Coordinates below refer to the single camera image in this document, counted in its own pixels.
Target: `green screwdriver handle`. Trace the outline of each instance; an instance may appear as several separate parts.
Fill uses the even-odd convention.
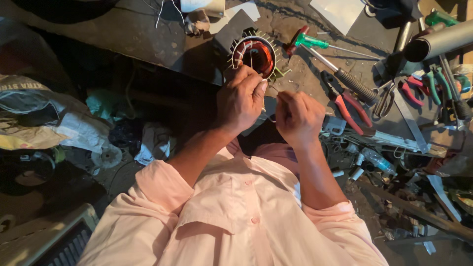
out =
[[[441,104],[440,98],[438,97],[437,89],[435,88],[434,72],[432,72],[431,70],[430,72],[425,73],[425,75],[429,79],[429,83],[430,83],[429,92],[430,92],[430,96],[432,97],[432,101],[434,102],[434,104],[440,105]]]
[[[442,68],[437,67],[437,71],[435,72],[435,78],[437,80],[440,80],[441,85],[442,85],[442,93],[447,93],[447,100],[452,99],[452,91],[450,90],[450,86],[448,85],[447,80],[445,79],[445,76],[442,74]]]
[[[322,49],[327,49],[328,48],[328,42],[319,40],[317,38],[307,36],[304,33],[301,33],[297,36],[296,42],[294,43],[295,46],[299,46],[300,44],[303,44],[307,47],[320,47]]]

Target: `metal rod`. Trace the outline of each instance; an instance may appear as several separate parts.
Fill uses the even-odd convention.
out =
[[[338,71],[338,67],[336,67],[334,64],[332,64],[330,61],[328,61],[325,57],[323,57],[321,54],[317,53],[316,50],[312,49],[312,48],[308,48],[307,46],[301,44],[300,46],[302,46],[306,51],[308,51],[311,55],[313,55],[315,58],[317,58],[318,60],[320,60],[320,62],[324,63],[324,65],[326,65],[328,68],[330,68],[330,70],[332,70],[333,72],[337,72]]]
[[[401,28],[401,35],[399,36],[399,42],[397,43],[396,52],[400,52],[406,46],[408,42],[407,37],[409,36],[409,32],[411,30],[412,22],[408,21],[404,26]]]
[[[337,47],[337,46],[333,46],[333,45],[329,45],[328,47],[331,47],[331,48],[333,48],[333,49],[342,50],[342,51],[349,52],[349,53],[354,53],[354,54],[357,54],[357,55],[363,55],[363,56],[366,56],[366,57],[369,57],[369,58],[373,58],[373,59],[376,59],[376,60],[381,60],[381,58],[376,57],[376,56],[367,55],[367,54],[364,54],[364,53],[358,53],[358,52],[355,52],[355,51],[352,51],[352,50],[343,49],[343,48],[340,48],[340,47]]]
[[[473,243],[473,230],[468,227],[465,227],[459,223],[454,223],[448,220],[444,220],[434,214],[431,214],[420,207],[410,204],[408,201],[402,200],[399,197],[388,193],[387,191],[375,187],[370,183],[363,181],[356,181],[356,185],[368,190],[369,192],[378,195],[379,197],[388,200],[398,207],[401,207],[405,211],[411,213],[417,218],[420,218],[426,221],[428,224],[444,231],[445,233],[455,236],[460,240]]]
[[[417,3],[417,8],[420,11],[420,4],[419,3]],[[419,22],[420,31],[424,31],[425,30],[424,17],[419,18],[417,21]]]
[[[448,82],[448,85],[450,86],[450,90],[452,91],[452,97],[454,101],[458,101],[458,99],[461,97],[460,92],[456,88],[455,84],[455,78],[453,77],[452,70],[450,69],[450,65],[448,64],[448,60],[445,57],[445,54],[439,55],[440,57],[440,66],[442,67],[443,70],[445,70],[445,78]]]

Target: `plastic bottle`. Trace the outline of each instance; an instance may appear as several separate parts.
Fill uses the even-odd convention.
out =
[[[378,167],[383,172],[389,175],[397,176],[396,170],[394,169],[394,165],[388,160],[384,159],[381,154],[368,148],[363,148],[361,150],[361,153],[363,154],[363,156],[365,156],[365,160],[371,162],[374,166]]]

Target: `gray cylinder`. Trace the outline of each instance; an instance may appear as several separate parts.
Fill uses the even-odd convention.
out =
[[[421,36],[406,45],[404,56],[421,62],[473,43],[473,19]]]

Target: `cutting pliers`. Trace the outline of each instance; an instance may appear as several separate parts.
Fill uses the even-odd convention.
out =
[[[356,133],[358,133],[359,135],[363,135],[363,130],[353,120],[343,100],[346,100],[347,102],[349,102],[356,109],[361,120],[368,127],[372,127],[373,123],[371,122],[370,118],[366,114],[365,110],[363,110],[363,107],[361,106],[361,104],[359,104],[359,102],[350,94],[350,91],[348,89],[342,88],[340,83],[338,83],[337,79],[329,72],[322,71],[320,73],[320,77],[324,85],[329,89],[330,100],[333,101],[337,105],[343,118],[356,131]]]
[[[441,67],[432,67],[429,72],[425,73],[425,76],[429,80],[429,92],[434,104],[441,104],[440,98],[438,97],[437,89],[435,88],[435,81],[437,81],[437,83],[442,86],[442,92],[446,93],[447,100],[452,99],[452,92],[450,91],[450,86],[448,85],[445,76],[442,74]]]

